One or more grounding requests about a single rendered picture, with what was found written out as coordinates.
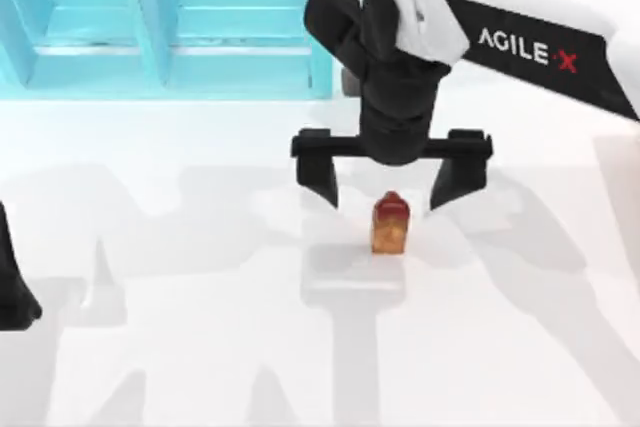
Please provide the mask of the orange red-topped stamp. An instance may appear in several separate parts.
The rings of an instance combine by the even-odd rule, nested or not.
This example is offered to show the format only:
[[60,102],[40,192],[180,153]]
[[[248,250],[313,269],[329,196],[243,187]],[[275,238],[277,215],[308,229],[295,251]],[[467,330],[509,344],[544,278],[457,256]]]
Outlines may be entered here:
[[405,252],[410,207],[396,191],[387,191],[374,205],[371,223],[371,250],[380,255]]

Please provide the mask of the light blue rack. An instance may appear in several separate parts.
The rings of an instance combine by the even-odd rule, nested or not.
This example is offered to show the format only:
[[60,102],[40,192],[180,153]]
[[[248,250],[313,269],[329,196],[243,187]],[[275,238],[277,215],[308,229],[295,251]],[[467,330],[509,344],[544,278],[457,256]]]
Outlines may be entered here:
[[0,0],[0,99],[317,99],[306,0]]

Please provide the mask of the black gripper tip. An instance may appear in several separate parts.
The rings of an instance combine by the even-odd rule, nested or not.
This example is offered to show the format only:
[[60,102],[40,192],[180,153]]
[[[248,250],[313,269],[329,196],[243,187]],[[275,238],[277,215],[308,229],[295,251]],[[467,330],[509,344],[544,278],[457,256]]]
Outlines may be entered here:
[[42,313],[18,267],[6,210],[0,201],[0,332],[25,331]]

